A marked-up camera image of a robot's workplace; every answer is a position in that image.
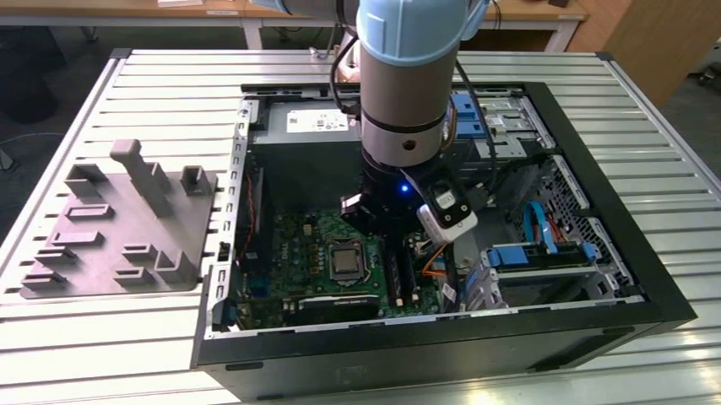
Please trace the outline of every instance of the white table leg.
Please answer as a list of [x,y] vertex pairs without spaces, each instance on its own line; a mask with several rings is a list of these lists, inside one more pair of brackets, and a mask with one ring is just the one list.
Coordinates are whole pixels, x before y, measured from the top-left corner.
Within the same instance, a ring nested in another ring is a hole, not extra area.
[[565,52],[577,28],[579,21],[564,21],[559,23],[559,28],[553,31],[552,40],[549,40],[545,51]]
[[261,50],[264,49],[264,40],[261,39],[261,19],[244,19],[242,27],[246,31],[246,43],[249,44],[249,49]]

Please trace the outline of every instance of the wooden table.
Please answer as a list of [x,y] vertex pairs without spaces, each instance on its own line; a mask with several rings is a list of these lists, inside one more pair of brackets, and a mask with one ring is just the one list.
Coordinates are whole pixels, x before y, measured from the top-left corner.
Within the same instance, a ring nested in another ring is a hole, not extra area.
[[[564,51],[588,13],[576,0],[557,8],[539,0],[501,0],[504,30],[549,30],[547,51]],[[484,29],[495,27],[489,9]],[[0,25],[236,26],[245,29],[249,49],[262,49],[264,27],[322,27],[329,21],[292,16],[250,0],[206,0],[204,6],[158,8],[155,0],[0,0]]]

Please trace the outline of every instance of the white label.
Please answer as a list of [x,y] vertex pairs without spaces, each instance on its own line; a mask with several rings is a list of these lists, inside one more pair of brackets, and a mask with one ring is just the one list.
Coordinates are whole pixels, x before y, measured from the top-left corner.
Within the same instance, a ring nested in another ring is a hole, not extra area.
[[456,289],[449,284],[444,284],[444,295],[451,300],[451,302],[456,302]]
[[341,110],[294,110],[289,112],[288,131],[290,133],[349,131],[349,117]]
[[559,19],[584,19],[584,16],[581,14],[568,14],[560,15]]
[[437,198],[439,207],[441,209],[449,209],[456,204],[456,197],[453,196],[452,191],[445,192],[440,198]]
[[497,116],[488,116],[487,122],[488,122],[488,125],[499,125],[501,127],[504,126],[504,120],[499,118]]
[[208,15],[238,15],[237,11],[233,10],[217,10],[217,11],[206,11]]

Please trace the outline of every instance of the black case frame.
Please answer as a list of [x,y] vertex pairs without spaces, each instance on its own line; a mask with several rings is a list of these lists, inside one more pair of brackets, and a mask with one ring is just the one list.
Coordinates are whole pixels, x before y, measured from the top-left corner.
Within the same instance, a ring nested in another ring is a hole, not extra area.
[[[206,276],[192,367],[206,371],[242,400],[569,368],[632,339],[668,332],[696,318],[547,85],[475,86],[524,89],[587,194],[591,213],[603,221],[643,289],[645,302],[523,310],[512,315],[459,316],[435,322],[322,332],[260,332],[256,337],[205,340],[210,287]],[[328,85],[272,87],[325,89]]]

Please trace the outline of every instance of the black rubber band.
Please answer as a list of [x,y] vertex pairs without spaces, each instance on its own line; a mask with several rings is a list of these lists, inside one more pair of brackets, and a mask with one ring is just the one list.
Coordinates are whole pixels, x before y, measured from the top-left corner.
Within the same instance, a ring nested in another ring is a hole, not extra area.
[[364,116],[365,116],[365,119],[369,120],[369,122],[374,126],[381,128],[384,131],[396,132],[396,133],[418,133],[418,132],[425,132],[429,129],[437,127],[439,124],[444,122],[447,114],[444,113],[436,120],[433,120],[428,124],[417,125],[414,127],[398,127],[396,125],[386,124],[376,120],[365,110],[364,110]]

